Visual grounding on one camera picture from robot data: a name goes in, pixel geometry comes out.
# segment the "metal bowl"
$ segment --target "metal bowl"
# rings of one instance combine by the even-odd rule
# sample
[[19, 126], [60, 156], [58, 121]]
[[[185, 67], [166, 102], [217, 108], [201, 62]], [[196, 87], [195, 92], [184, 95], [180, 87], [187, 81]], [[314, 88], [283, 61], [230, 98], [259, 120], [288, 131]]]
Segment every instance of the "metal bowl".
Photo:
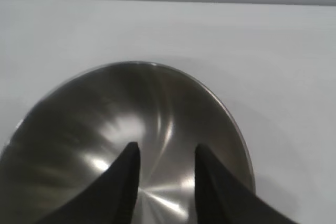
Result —
[[209, 89], [171, 67], [108, 65], [42, 99], [0, 159], [0, 223], [30, 224], [93, 182], [130, 141], [141, 177], [133, 223], [194, 222], [194, 149], [206, 143], [249, 189], [243, 137]]

